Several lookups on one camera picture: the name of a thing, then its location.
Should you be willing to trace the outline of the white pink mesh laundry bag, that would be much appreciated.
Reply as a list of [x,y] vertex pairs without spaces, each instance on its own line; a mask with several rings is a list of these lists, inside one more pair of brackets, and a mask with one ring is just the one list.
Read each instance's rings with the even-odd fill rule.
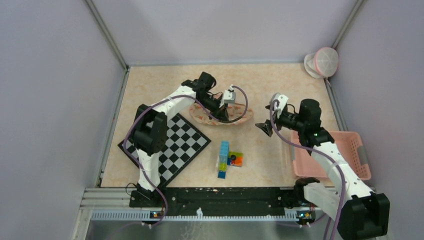
[[331,47],[322,47],[304,57],[306,72],[315,79],[332,77],[339,66],[339,54]]

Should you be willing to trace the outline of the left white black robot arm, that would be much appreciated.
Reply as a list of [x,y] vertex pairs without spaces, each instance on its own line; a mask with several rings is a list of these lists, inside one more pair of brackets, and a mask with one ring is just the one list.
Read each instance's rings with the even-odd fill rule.
[[228,104],[236,99],[234,87],[230,86],[218,97],[210,90],[216,85],[216,79],[202,72],[195,80],[185,80],[171,94],[157,103],[138,107],[134,122],[125,136],[131,140],[137,157],[134,159],[140,171],[136,189],[141,200],[149,207],[160,202],[158,186],[159,157],[168,139],[168,121],[193,103],[203,106],[210,118],[221,123],[229,123]]

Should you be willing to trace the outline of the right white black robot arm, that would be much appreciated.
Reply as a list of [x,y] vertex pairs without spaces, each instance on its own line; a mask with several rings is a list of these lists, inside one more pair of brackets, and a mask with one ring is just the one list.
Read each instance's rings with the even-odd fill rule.
[[266,109],[269,118],[257,123],[269,137],[277,134],[288,145],[303,149],[321,166],[336,191],[313,177],[294,188],[293,200],[299,206],[319,207],[333,222],[330,239],[338,233],[344,240],[367,240],[385,236],[389,230],[390,201],[375,193],[350,167],[332,135],[321,126],[318,101],[306,98],[297,113],[289,112],[288,97],[276,93]]

